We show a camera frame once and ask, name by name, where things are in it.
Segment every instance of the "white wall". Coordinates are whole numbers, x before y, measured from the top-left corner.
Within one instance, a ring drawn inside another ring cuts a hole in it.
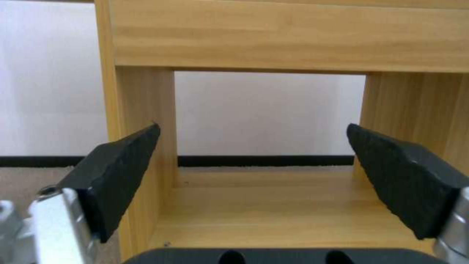
[[[0,155],[107,140],[93,4],[0,1]]]
[[[179,153],[347,155],[358,123],[363,76],[180,72]]]
[[[363,76],[177,72],[181,155],[351,154]],[[0,1],[0,155],[105,142],[94,6]]]

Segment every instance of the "wooden frame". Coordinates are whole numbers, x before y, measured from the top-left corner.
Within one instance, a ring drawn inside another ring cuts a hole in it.
[[[162,135],[119,228],[154,247],[405,247],[431,253],[355,166],[182,171],[174,70],[367,74],[361,124],[469,175],[466,0],[96,0],[109,138]]]

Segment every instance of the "wooden shelf board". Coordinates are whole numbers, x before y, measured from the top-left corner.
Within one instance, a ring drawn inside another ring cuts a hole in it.
[[[410,248],[431,254],[352,167],[182,169],[149,247]]]

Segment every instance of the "screw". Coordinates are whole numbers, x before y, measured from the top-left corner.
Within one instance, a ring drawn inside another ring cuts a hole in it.
[[[42,189],[39,190],[38,192],[38,200],[42,201],[51,197],[54,197],[58,194],[61,194],[62,190],[57,188],[55,185],[48,185]]]

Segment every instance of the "black rubber pad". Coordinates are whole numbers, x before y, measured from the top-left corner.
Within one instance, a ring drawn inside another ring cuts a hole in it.
[[[418,144],[356,124],[348,126],[347,136],[378,197],[390,211],[418,239],[438,236],[469,179]]]
[[[394,248],[234,250],[162,248],[144,252],[124,264],[446,264],[446,262],[422,252]]]
[[[142,181],[159,137],[154,124],[119,141],[97,146],[60,183],[72,188],[92,233],[106,242]]]

